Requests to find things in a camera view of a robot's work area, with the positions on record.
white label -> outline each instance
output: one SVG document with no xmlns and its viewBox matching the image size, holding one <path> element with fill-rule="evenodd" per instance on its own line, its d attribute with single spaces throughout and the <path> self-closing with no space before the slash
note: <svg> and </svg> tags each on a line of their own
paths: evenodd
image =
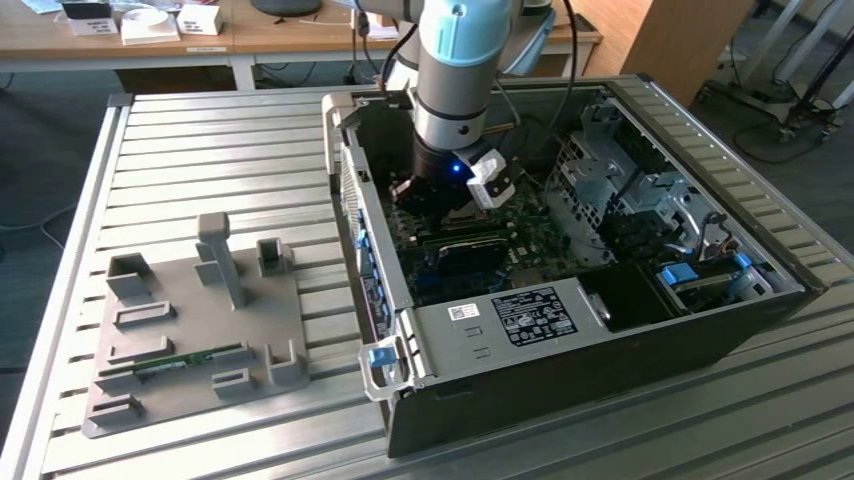
<svg viewBox="0 0 854 480">
<path fill-rule="evenodd" d="M 456 305 L 448 308 L 448 315 L 451 316 L 451 320 L 458 321 L 479 316 L 480 311 L 478 310 L 476 304 L 467 303 L 466 305 Z"/>
<path fill-rule="evenodd" d="M 227 50 L 225 47 L 187 47 L 187 53 L 224 52 Z"/>
</svg>

wooden desk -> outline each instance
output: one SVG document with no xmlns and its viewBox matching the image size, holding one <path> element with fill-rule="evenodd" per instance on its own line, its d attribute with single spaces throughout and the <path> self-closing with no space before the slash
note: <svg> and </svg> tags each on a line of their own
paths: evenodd
<svg viewBox="0 0 854 480">
<path fill-rule="evenodd" d="M 180 42 L 121 45 L 120 35 L 77 37 L 56 24 L 56 13 L 36 14 L 20 0 L 0 0 L 0 58 L 97 58 L 192 55 L 201 50 L 233 51 L 232 0 L 220 0 L 223 32 L 216 36 L 181 35 Z"/>
<path fill-rule="evenodd" d="M 217 5 L 224 16 L 219 36 L 181 35 L 180 42 L 125 47 L 119 35 L 76 37 L 67 26 L 53 23 L 55 14 L 37 15 L 20 0 L 0 0 L 0 71 L 227 65 L 233 70 L 237 90 L 253 90 L 256 64 L 351 59 L 349 10 L 333 2 L 325 2 L 316 16 L 287 19 L 280 24 L 275 24 L 275 17 L 255 10 L 249 0 L 219 0 Z M 571 38 L 567 26 L 555 27 L 544 51 L 551 58 L 544 62 L 554 64 L 558 60 L 558 74 L 568 73 Z M 579 34 L 582 71 L 600 40 L 596 32 Z M 368 41 L 375 62 L 385 57 L 393 43 Z M 360 46 L 356 56 L 364 59 Z"/>
</svg>

robotic arm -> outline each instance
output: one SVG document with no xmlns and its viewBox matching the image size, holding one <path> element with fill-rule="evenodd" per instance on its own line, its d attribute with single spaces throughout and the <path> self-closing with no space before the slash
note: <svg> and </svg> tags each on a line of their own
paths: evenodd
<svg viewBox="0 0 854 480">
<path fill-rule="evenodd" d="M 396 203 L 416 215 L 444 215 L 472 197 L 483 209 L 500 207 L 515 188 L 506 160 L 482 138 L 492 82 L 499 70 L 534 68 L 554 26 L 551 1 L 337 1 L 419 29 L 399 53 L 418 70 L 418 88 L 412 176 L 393 186 Z"/>
</svg>

wooden cabinet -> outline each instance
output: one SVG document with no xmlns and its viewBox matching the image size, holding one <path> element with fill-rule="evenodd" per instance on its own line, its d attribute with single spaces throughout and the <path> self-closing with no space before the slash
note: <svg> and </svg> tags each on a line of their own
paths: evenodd
<svg viewBox="0 0 854 480">
<path fill-rule="evenodd" d="M 571 0 L 603 40 L 586 75 L 647 73 L 688 105 L 752 0 Z"/>
</svg>

blue plastic tab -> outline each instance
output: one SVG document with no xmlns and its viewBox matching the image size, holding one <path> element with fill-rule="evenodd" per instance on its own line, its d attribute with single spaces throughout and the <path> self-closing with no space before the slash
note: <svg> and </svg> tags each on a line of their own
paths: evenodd
<svg viewBox="0 0 854 480">
<path fill-rule="evenodd" d="M 738 266 L 742 267 L 742 270 L 743 270 L 752 265 L 752 260 L 750 260 L 750 257 L 747 256 L 746 253 L 736 253 L 735 263 L 738 263 Z"/>
<path fill-rule="evenodd" d="M 667 285 L 675 285 L 696 280 L 699 275 L 696 275 L 696 272 L 687 263 L 676 263 L 675 265 L 667 265 L 664 267 L 662 277 L 664 277 Z"/>
<path fill-rule="evenodd" d="M 377 347 L 368 351 L 368 365 L 371 368 L 393 365 L 397 362 L 397 355 L 392 347 Z"/>
</svg>

